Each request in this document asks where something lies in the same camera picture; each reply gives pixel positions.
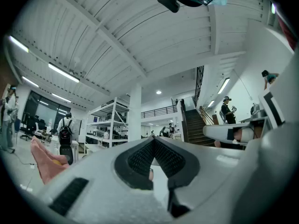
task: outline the white column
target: white column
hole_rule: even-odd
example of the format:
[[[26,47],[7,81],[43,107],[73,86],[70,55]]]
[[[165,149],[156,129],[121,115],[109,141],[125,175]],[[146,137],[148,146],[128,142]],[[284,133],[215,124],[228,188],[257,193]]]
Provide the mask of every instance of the white column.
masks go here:
[[[141,138],[141,86],[136,84],[130,93],[130,110],[128,114],[128,141]]]

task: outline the fluorescent light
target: fluorescent light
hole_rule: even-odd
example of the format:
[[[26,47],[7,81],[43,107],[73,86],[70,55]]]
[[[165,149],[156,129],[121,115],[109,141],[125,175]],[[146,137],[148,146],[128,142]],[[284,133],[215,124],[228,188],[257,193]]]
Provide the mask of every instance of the fluorescent light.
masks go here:
[[[43,101],[40,101],[40,103],[42,103],[42,104],[44,104],[44,105],[49,105],[49,104],[47,104],[47,103],[45,103],[45,102],[43,102]]]
[[[71,103],[71,101],[70,101],[70,100],[68,100],[68,99],[62,98],[62,97],[60,97],[60,96],[58,96],[58,95],[56,95],[56,94],[53,94],[53,93],[52,93],[52,95],[54,95],[54,96],[55,96],[55,97],[57,97],[57,98],[63,99],[63,100],[65,100],[65,101],[67,101],[67,102],[70,102],[70,103]]]
[[[272,6],[271,6],[271,12],[272,12],[273,14],[275,14],[275,12],[276,12],[276,8],[275,8],[274,4],[272,4]]]
[[[224,81],[221,89],[219,90],[218,94],[221,94],[221,92],[223,92],[223,90],[224,90],[225,86],[228,84],[229,80],[230,80],[230,78],[225,79],[225,81]]]
[[[69,75],[68,73],[66,73],[66,72],[64,72],[64,71],[62,71],[62,70],[60,70],[59,68],[57,68],[56,66],[54,66],[54,65],[51,64],[51,63],[49,63],[49,68],[51,68],[51,69],[54,70],[54,71],[57,71],[59,74],[65,76],[65,77],[68,77],[69,79],[71,79],[71,80],[73,80],[73,81],[75,81],[75,82],[77,82],[77,83],[79,83],[79,81],[80,81],[79,79],[75,78],[74,76],[71,76],[71,75]]]
[[[35,85],[36,87],[39,87],[37,84],[35,84],[34,82],[32,82],[31,80],[28,80],[26,77],[22,77],[24,80],[28,81],[29,83]]]
[[[215,100],[212,100],[208,107],[210,107],[214,102]]]
[[[62,111],[62,112],[66,112],[67,113],[67,111],[65,111],[65,110],[61,110],[61,109],[59,109],[60,111]]]
[[[9,39],[14,43],[16,44],[19,48],[21,48],[22,50],[26,51],[26,52],[29,52],[29,49],[28,47],[24,46],[22,43],[20,43],[17,39],[15,39],[14,37],[12,36],[9,36]]]

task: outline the jeans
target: jeans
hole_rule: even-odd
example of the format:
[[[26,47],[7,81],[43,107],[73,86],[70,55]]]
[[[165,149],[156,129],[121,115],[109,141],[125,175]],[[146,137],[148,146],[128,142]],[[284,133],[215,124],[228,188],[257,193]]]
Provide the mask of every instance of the jeans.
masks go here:
[[[2,126],[2,142],[1,146],[3,150],[13,147],[12,142],[12,124],[10,121],[4,121]]]

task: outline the black backpack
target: black backpack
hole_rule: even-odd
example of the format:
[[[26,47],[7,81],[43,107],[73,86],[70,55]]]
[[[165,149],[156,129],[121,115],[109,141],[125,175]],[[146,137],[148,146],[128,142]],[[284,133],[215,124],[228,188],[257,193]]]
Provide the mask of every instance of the black backpack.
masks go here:
[[[59,131],[59,143],[60,149],[59,153],[61,155],[65,155],[69,165],[73,163],[73,151],[71,149],[71,125],[72,120],[70,120],[69,124],[66,126],[64,124],[64,118],[62,119],[62,127]]]

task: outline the metal shelving unit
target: metal shelving unit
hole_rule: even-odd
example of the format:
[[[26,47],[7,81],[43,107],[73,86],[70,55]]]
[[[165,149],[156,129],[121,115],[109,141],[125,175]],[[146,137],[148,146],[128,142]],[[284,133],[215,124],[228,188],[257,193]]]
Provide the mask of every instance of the metal shelving unit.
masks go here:
[[[105,117],[110,112],[112,112],[111,120],[88,123],[86,125],[86,126],[110,127],[110,136],[109,136],[110,138],[104,139],[103,137],[97,137],[97,136],[88,135],[88,134],[86,134],[85,136],[95,139],[97,141],[107,142],[107,143],[109,143],[108,147],[112,147],[112,143],[115,143],[115,142],[127,142],[128,140],[113,139],[113,127],[125,126],[128,129],[128,124],[126,124],[119,115],[119,113],[121,113],[121,112],[128,112],[128,111],[129,111],[129,106],[127,104],[122,103],[120,100],[118,100],[117,97],[115,97],[113,103],[108,104],[103,107],[98,107],[98,108],[90,111],[88,113],[88,116],[94,115],[94,116],[97,116],[100,118]],[[120,121],[114,120],[115,114],[119,117]],[[85,147],[88,147],[92,152],[96,152],[96,151],[101,150],[102,148],[105,148],[105,147],[101,147],[96,144],[85,143],[84,144],[84,153],[85,153]]]

